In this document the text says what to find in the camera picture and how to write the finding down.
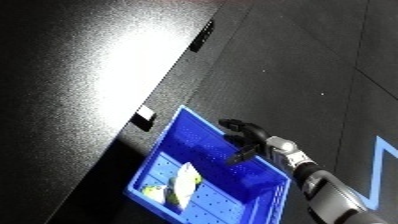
floor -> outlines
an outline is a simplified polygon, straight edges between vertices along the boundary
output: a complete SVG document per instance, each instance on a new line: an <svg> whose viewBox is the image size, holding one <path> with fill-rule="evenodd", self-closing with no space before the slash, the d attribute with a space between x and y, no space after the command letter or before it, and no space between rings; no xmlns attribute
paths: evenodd
<svg viewBox="0 0 398 224"><path fill-rule="evenodd" d="M153 130L128 124L117 144L147 154L181 104L213 123L253 122L297 142L397 222L397 13L394 0L227 1L203 48L187 50L148 98ZM314 223L306 208L292 186L282 223ZM164 223L125 199L112 211L102 223Z"/></svg>

